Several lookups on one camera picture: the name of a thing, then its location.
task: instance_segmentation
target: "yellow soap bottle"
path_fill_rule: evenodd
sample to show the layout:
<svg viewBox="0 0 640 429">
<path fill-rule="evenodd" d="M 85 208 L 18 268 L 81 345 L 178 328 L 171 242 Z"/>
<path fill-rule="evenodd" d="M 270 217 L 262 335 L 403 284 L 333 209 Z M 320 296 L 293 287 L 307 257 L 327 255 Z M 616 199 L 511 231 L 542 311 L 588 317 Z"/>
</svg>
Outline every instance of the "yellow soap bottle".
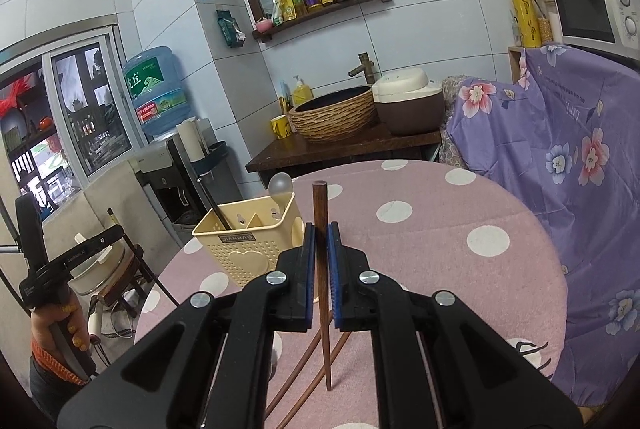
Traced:
<svg viewBox="0 0 640 429">
<path fill-rule="evenodd" d="M 310 101 L 314 98 L 314 93 L 311 91 L 311 88 L 305 84 L 299 75 L 296 75 L 296 81 L 296 87 L 291 92 L 291 98 L 293 99 L 294 106 Z"/>
</svg>

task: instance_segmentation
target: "metal bolt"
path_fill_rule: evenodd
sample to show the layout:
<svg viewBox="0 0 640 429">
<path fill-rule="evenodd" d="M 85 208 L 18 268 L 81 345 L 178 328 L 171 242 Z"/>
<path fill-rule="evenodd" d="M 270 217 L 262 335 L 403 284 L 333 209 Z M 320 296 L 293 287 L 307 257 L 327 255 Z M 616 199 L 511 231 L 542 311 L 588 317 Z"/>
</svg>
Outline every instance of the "metal bolt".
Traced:
<svg viewBox="0 0 640 429">
<path fill-rule="evenodd" d="M 282 284 L 285 281 L 287 281 L 287 274 L 279 270 L 274 270 L 267 274 L 267 283 L 269 284 Z"/>
<path fill-rule="evenodd" d="M 206 306 L 211 302 L 211 298 L 209 297 L 209 294 L 198 292 L 197 294 L 193 294 L 191 296 L 189 302 L 194 308 L 202 308 L 203 306 Z"/>
<path fill-rule="evenodd" d="M 436 294 L 436 303 L 440 306 L 451 306 L 456 302 L 456 296 L 454 296 L 451 292 L 443 290 L 442 292 L 438 292 Z"/>
<path fill-rule="evenodd" d="M 373 270 L 365 270 L 360 274 L 360 280 L 364 284 L 376 284 L 378 281 L 380 281 L 380 276 Z"/>
</svg>

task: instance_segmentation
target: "microwave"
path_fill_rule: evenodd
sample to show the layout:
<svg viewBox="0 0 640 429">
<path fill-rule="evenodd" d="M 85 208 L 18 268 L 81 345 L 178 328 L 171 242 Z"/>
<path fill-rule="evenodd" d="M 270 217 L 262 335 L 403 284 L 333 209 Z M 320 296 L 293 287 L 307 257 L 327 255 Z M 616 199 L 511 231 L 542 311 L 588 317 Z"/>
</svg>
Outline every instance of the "microwave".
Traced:
<svg viewBox="0 0 640 429">
<path fill-rule="evenodd" d="M 640 0 L 556 0 L 562 42 L 640 60 Z"/>
</svg>

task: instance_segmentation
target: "spoon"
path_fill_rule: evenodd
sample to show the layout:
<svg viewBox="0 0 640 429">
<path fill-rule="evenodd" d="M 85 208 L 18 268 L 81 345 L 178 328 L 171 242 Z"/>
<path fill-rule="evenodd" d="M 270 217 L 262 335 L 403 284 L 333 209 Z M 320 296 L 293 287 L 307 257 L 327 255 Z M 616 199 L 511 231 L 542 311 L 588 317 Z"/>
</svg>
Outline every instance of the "spoon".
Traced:
<svg viewBox="0 0 640 429">
<path fill-rule="evenodd" d="M 280 209 L 280 218 L 284 214 L 293 193 L 293 180 L 287 173 L 276 173 L 269 180 L 269 196 Z"/>
</svg>

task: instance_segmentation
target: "blue flower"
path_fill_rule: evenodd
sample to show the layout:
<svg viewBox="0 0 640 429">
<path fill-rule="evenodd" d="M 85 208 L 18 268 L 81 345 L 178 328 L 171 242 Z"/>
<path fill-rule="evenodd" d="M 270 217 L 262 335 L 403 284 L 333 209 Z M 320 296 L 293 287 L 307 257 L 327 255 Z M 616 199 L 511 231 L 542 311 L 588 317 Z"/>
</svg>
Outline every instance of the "blue flower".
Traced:
<svg viewBox="0 0 640 429">
<path fill-rule="evenodd" d="M 638 309 L 640 308 L 640 290 L 623 290 L 616 294 L 616 298 L 609 301 L 609 320 L 607 324 L 607 333 L 616 335 L 620 329 L 624 328 L 625 332 L 631 329 L 638 318 Z"/>
<path fill-rule="evenodd" d="M 540 49 L 543 54 L 546 54 L 546 60 L 553 67 L 556 67 L 556 56 L 562 55 L 567 50 L 569 49 L 559 44 L 548 44 Z"/>
<path fill-rule="evenodd" d="M 546 170 L 553 176 L 554 184 L 561 184 L 564 177 L 571 171 L 573 161 L 569 154 L 569 143 L 564 146 L 553 146 L 546 154 Z"/>
</svg>

